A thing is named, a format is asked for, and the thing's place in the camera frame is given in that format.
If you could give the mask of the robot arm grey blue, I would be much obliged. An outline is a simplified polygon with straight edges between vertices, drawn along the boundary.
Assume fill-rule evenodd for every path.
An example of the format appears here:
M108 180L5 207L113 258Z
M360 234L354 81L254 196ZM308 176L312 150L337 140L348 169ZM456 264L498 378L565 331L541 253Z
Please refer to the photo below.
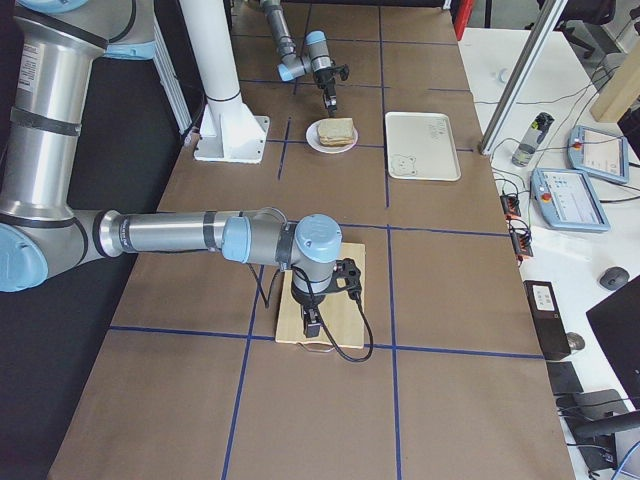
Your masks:
M259 2L259 9L267 19L280 57L277 66L280 79L289 82L305 75L312 75L315 85L322 91L328 115L334 117L338 109L335 76L339 76L342 81L347 80L350 74L349 66L335 63L330 55L325 33L320 30L311 31L306 35L306 53L299 55L280 1L262 0Z
M202 161L259 163L269 118L243 102L223 1L179 1L205 87ZM298 56L280 1L258 1L281 63L281 80L312 73L328 113L337 108L336 66L325 33L306 35ZM255 211L121 214L75 212L67 204L92 63L155 53L153 1L16 1L24 33L1 187L1 292L17 292L94 259L123 253L220 251L243 264L293 270L307 338L324 322L318 304L337 293L342 233L314 214L297 225L275 208Z

